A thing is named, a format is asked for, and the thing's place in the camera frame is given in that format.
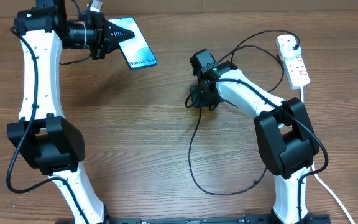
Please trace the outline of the Samsung Galaxy smartphone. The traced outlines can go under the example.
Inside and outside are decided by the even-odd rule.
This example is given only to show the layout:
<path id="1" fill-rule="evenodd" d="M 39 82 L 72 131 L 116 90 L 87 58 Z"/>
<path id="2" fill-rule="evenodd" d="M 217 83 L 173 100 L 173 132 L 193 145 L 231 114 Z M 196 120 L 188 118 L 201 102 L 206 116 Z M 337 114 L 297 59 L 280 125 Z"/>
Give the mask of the Samsung Galaxy smartphone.
<path id="1" fill-rule="evenodd" d="M 119 43 L 119 48 L 131 70 L 156 66 L 157 59 L 133 17 L 109 19 L 108 21 L 134 33 L 133 38 Z"/>

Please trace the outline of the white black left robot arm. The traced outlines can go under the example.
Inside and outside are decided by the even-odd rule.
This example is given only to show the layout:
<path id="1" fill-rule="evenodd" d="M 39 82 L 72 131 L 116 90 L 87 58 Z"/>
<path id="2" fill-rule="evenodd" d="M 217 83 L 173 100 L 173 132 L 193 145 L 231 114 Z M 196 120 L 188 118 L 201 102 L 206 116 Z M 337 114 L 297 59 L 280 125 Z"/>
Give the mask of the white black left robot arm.
<path id="1" fill-rule="evenodd" d="M 111 223 L 85 172 L 85 141 L 68 122 L 60 101 L 60 57 L 63 49 L 86 49 L 94 60 L 135 37 L 133 30 L 109 22 L 91 1 L 76 19 L 68 19 L 63 1 L 37 1 L 19 11 L 11 32 L 19 38 L 24 56 L 24 94 L 19 120 L 7 125 L 7 136 L 46 182 L 61 191 L 75 223 Z"/>

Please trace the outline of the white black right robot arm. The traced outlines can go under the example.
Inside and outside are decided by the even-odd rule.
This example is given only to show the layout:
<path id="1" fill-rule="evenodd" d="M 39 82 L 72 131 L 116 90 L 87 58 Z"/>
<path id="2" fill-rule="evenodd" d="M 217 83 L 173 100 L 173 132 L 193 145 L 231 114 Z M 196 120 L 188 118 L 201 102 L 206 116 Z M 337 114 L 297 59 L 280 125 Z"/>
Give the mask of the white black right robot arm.
<path id="1" fill-rule="evenodd" d="M 253 119 L 260 158 L 275 176 L 273 214 L 280 223 L 306 223 L 306 179 L 323 148 L 303 102 L 284 100 L 250 81 L 232 62 L 217 62 L 206 49 L 190 58 L 197 83 L 190 86 L 187 108 L 213 111 L 223 101 Z"/>

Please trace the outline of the white charger adapter plug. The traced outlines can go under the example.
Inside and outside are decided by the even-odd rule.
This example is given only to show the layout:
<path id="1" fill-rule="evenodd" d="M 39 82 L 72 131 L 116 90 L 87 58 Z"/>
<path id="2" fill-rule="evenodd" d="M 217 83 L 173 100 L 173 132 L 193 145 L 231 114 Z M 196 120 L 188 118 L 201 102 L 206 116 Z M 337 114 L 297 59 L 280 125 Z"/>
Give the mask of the white charger adapter plug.
<path id="1" fill-rule="evenodd" d="M 279 57 L 282 61 L 292 60 L 301 55 L 301 47 L 298 47 L 296 50 L 293 49 L 293 44 L 279 44 Z"/>

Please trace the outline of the white power strip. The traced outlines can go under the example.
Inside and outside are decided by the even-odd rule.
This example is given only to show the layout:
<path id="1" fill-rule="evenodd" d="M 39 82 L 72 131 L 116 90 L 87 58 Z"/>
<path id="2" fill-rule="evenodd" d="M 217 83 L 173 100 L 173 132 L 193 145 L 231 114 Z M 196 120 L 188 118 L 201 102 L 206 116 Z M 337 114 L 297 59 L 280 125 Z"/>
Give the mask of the white power strip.
<path id="1" fill-rule="evenodd" d="M 276 38 L 277 49 L 279 44 L 293 44 L 295 47 L 297 45 L 297 42 L 293 35 L 286 34 L 286 35 L 280 35 Z M 292 90 L 303 88 L 310 83 L 310 78 L 301 55 L 292 60 L 287 60 L 282 62 L 285 69 L 285 74 L 287 75 L 290 88 Z"/>

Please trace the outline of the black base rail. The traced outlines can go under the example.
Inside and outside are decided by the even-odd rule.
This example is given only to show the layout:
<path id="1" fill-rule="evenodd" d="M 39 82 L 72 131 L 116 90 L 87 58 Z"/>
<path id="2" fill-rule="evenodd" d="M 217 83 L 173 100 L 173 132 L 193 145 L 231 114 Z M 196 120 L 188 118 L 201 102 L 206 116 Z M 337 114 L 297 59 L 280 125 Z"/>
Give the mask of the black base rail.
<path id="1" fill-rule="evenodd" d="M 112 224 L 273 224 L 282 223 L 271 215 L 245 215 L 243 217 L 219 218 L 167 218 L 142 220 L 140 218 L 110 218 Z"/>

